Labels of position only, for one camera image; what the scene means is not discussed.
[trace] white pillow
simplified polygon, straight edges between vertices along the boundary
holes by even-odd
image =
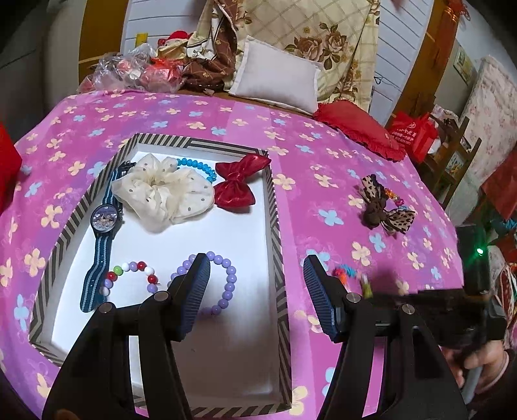
[[[313,114],[318,109],[317,80],[321,70],[321,63],[248,36],[229,94]]]

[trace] colorful beaded bracelet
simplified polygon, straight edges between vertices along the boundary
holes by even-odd
[[[201,309],[200,314],[204,316],[208,315],[219,315],[223,309],[226,309],[228,305],[230,304],[230,301],[233,297],[233,292],[235,290],[235,282],[237,281],[237,276],[235,273],[237,272],[237,269],[232,265],[232,262],[228,258],[223,258],[220,255],[215,255],[212,251],[209,251],[206,253],[206,256],[210,261],[213,261],[216,265],[221,265],[223,268],[226,268],[226,274],[228,276],[226,277],[226,284],[224,285],[224,292],[222,294],[222,298],[219,299],[217,302],[217,305],[213,305],[210,307],[204,307]],[[194,262],[196,255],[191,254],[189,255],[189,259],[183,261],[183,264],[177,268],[176,272],[171,274],[171,281],[167,284],[167,287],[169,287],[172,283],[172,280],[174,280],[177,276],[180,276],[182,274],[185,274],[192,263]]]
[[[124,271],[143,271],[147,275],[147,281],[149,282],[147,285],[147,291],[153,294],[158,292],[158,287],[156,286],[158,284],[158,277],[155,276],[155,269],[148,266],[143,261],[138,263],[131,261],[130,263],[115,265],[112,271],[108,271],[106,279],[104,279],[104,283],[100,288],[100,294],[102,296],[108,296],[110,294],[113,282],[117,281],[118,276],[121,276]]]
[[[353,277],[359,281],[362,289],[362,296],[365,299],[369,299],[373,296],[372,288],[370,283],[368,282],[368,277],[366,274],[361,273],[360,271],[350,267],[346,264],[340,264],[332,271],[332,275],[337,277],[341,284],[346,287],[348,284],[348,278]]]
[[[389,188],[385,188],[384,191],[386,192],[386,195],[388,196],[388,198],[392,199],[395,202],[395,205],[397,207],[401,207],[404,205],[404,200],[402,200],[392,190],[390,190]]]
[[[187,159],[187,158],[176,158],[178,161],[178,166],[184,165],[191,168],[198,168],[205,172],[208,176],[206,177],[207,181],[213,183],[216,178],[216,172],[206,163],[198,162],[197,160]]]

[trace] red cushion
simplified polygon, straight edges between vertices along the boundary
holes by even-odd
[[[406,156],[405,150],[382,125],[350,101],[320,103],[313,117],[341,130],[350,139],[385,159],[398,162]]]
[[[0,123],[0,214],[11,200],[10,195],[13,192],[16,175],[21,164],[22,158],[14,148],[4,126]]]

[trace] blue beaded bracelet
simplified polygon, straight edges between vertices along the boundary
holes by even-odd
[[[187,158],[176,158],[178,161],[178,166],[184,165],[192,168],[198,168],[201,169],[203,172],[205,172],[208,176],[206,177],[207,181],[210,183],[213,183],[216,178],[216,172],[206,163],[198,162],[197,160],[187,159]]]
[[[226,284],[224,285],[224,292],[222,294],[222,298],[219,299],[217,305],[213,305],[212,307],[205,307],[200,311],[200,314],[203,316],[209,315],[219,315],[223,309],[226,309],[230,304],[230,301],[233,298],[233,292],[235,291],[235,282],[237,281],[237,276],[235,273],[237,272],[236,268],[232,265],[232,262],[228,258],[223,258],[220,255],[216,255],[214,252],[209,251],[206,253],[206,256],[210,261],[215,263],[216,265],[221,265],[223,268],[226,268]],[[171,274],[171,281],[167,284],[167,287],[170,287],[172,280],[174,280],[177,276],[185,274],[192,263],[195,260],[196,255],[191,254],[188,260],[183,261],[183,264],[176,269],[176,272]]]

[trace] purple beaded bracelet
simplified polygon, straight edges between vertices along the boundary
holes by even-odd
[[[219,299],[217,305],[213,305],[211,308],[207,306],[201,309],[200,314],[205,316],[219,315],[223,309],[228,307],[230,301],[232,300],[233,291],[235,290],[235,282],[237,281],[237,276],[235,275],[237,270],[228,258],[215,255],[215,253],[212,251],[207,252],[206,256],[210,261],[213,261],[215,264],[222,265],[224,268],[226,268],[226,274],[228,274],[228,276],[226,277],[227,283],[224,285],[222,299]],[[177,268],[176,272],[171,274],[171,281],[169,281],[167,287],[171,285],[172,280],[174,280],[177,276],[185,274],[189,270],[190,266],[195,260],[195,257],[195,254],[191,254],[188,260],[183,261],[183,264]]]

